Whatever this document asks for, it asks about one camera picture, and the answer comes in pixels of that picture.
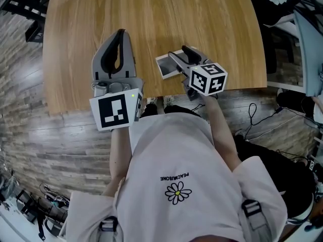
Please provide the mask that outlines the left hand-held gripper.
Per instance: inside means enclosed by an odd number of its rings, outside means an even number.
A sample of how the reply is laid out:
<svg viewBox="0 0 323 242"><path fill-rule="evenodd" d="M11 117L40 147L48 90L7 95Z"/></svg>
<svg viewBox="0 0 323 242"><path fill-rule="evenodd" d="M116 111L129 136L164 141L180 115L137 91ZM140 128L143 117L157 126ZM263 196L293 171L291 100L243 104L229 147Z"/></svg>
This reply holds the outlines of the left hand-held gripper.
<svg viewBox="0 0 323 242"><path fill-rule="evenodd" d="M139 121L144 82L136 77L131 40L125 29L116 31L97 50L92 77L94 97L89 102L99 131L129 127Z"/></svg>

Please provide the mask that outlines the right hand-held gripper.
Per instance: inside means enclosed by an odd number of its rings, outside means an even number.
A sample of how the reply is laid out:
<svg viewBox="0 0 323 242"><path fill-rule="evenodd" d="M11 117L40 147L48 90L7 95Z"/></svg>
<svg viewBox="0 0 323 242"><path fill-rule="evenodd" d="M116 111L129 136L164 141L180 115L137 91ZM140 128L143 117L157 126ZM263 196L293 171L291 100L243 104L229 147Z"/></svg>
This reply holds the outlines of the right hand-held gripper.
<svg viewBox="0 0 323 242"><path fill-rule="evenodd" d="M182 83L190 101L199 95L215 96L224 91L228 73L218 63L205 64L209 59L194 47L182 45L182 51L187 56L187 62L174 52L168 52L168 58L186 77Z"/></svg>

